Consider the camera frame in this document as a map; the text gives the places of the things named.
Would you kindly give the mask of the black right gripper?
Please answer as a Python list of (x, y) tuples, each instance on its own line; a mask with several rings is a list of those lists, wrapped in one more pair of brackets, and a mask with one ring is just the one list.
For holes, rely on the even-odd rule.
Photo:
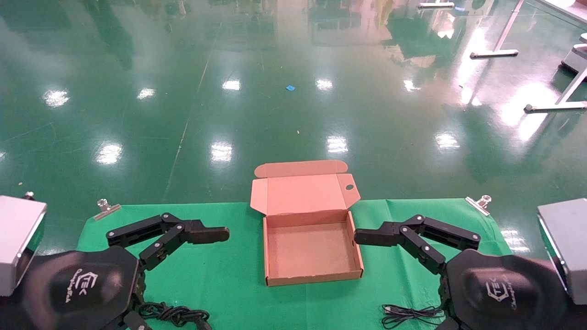
[[(427, 240), (463, 252), (447, 263)], [(358, 245), (401, 246), (434, 275), (446, 268), (447, 318), (435, 330), (555, 329), (569, 297), (554, 267), (541, 259), (479, 253), (480, 241), (480, 234), (420, 214), (401, 223), (385, 221), (378, 229), (354, 231)]]

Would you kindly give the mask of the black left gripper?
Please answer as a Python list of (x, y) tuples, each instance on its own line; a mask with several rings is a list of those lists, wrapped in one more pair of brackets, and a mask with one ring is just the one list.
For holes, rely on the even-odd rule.
[[(140, 268), (153, 270), (185, 243), (226, 242), (229, 229), (163, 213), (110, 230), (106, 238), (110, 248), (103, 251), (46, 255), (33, 263), (21, 282), (21, 329), (152, 330), (136, 311)], [(153, 238), (139, 261), (124, 249)]]

